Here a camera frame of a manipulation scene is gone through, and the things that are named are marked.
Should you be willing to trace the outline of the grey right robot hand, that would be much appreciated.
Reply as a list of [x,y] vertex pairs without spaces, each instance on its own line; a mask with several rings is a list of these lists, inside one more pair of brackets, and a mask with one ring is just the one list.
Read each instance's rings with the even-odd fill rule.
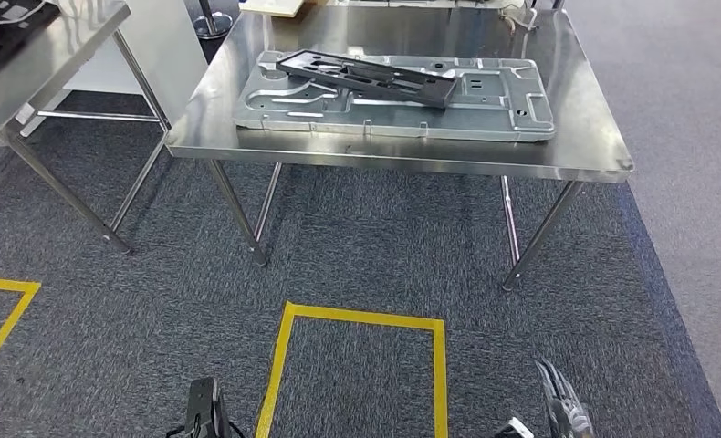
[[541,375],[550,435],[561,438],[595,437],[587,410],[571,383],[547,359],[536,360]]

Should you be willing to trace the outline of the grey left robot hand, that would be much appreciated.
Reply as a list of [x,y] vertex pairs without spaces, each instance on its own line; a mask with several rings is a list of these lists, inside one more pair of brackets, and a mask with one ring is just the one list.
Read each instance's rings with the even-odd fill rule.
[[190,384],[184,422],[186,437],[232,437],[219,380],[206,377]]

